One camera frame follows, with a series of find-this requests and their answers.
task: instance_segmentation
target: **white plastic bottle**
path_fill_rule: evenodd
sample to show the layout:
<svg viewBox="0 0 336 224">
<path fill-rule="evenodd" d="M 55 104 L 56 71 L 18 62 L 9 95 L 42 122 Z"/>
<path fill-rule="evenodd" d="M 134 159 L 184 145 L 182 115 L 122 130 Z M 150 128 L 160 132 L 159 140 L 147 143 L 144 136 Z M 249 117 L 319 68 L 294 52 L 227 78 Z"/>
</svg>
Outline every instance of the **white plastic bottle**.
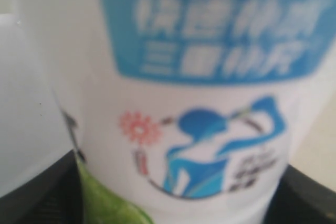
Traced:
<svg viewBox="0 0 336 224">
<path fill-rule="evenodd" d="M 336 0 L 17 0 L 89 224 L 261 223 Z"/>
</svg>

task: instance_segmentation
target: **blue label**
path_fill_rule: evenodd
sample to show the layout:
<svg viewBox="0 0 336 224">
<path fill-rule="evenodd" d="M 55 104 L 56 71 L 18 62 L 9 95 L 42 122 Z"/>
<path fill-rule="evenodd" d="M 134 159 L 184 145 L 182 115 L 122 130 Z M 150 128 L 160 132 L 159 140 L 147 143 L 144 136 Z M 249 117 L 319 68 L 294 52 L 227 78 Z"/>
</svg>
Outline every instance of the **blue label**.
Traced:
<svg viewBox="0 0 336 224">
<path fill-rule="evenodd" d="M 336 31 L 335 0 L 101 0 L 119 72 L 177 84 L 300 78 Z"/>
</svg>

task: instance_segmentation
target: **red sun icon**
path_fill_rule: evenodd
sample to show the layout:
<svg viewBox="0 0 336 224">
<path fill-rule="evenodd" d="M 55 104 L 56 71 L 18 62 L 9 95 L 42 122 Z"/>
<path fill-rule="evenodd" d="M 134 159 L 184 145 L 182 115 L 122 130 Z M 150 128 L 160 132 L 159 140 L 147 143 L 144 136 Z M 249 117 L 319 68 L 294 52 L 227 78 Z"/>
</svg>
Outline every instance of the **red sun icon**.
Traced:
<svg viewBox="0 0 336 224">
<path fill-rule="evenodd" d="M 161 131 L 159 124 L 153 123 L 150 116 L 143 116 L 139 112 L 126 112 L 120 117 L 120 128 L 132 142 L 140 146 L 150 146 L 159 141 Z"/>
</svg>

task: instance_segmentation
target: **blue human silhouette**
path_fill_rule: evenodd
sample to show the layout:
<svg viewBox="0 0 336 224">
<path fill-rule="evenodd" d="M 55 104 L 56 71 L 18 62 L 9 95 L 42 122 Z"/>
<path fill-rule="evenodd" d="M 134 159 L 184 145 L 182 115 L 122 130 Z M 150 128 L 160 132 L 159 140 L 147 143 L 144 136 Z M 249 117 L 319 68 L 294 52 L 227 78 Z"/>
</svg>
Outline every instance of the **blue human silhouette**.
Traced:
<svg viewBox="0 0 336 224">
<path fill-rule="evenodd" d="M 257 111 L 266 112 L 271 118 L 273 124 L 271 132 L 251 138 L 232 139 L 219 148 L 213 161 L 209 163 L 191 161 L 179 156 L 182 151 L 192 148 L 203 141 L 209 141 L 218 133 L 228 131 L 228 122 L 239 118 L 242 113 Z M 222 191 L 225 167 L 229 162 L 226 154 L 271 141 L 285 130 L 286 125 L 276 108 L 274 98 L 264 97 L 253 103 L 249 108 L 235 111 L 228 117 L 207 109 L 190 110 L 179 118 L 178 127 L 182 132 L 188 134 L 192 141 L 186 145 L 175 146 L 167 152 L 166 162 L 168 168 L 163 182 L 163 189 L 167 193 L 173 194 L 181 171 L 184 170 L 188 173 L 190 180 L 180 196 L 202 198 Z"/>
</svg>

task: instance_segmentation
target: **white plastic container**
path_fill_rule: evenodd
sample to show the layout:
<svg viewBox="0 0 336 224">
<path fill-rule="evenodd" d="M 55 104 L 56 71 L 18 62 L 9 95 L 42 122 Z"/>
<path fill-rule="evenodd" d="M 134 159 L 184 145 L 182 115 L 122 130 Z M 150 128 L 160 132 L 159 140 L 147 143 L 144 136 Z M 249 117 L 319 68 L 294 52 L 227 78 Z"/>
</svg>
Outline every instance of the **white plastic container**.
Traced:
<svg viewBox="0 0 336 224">
<path fill-rule="evenodd" d="M 261 223 L 336 0 L 16 7 L 72 122 L 89 223 Z"/>
</svg>

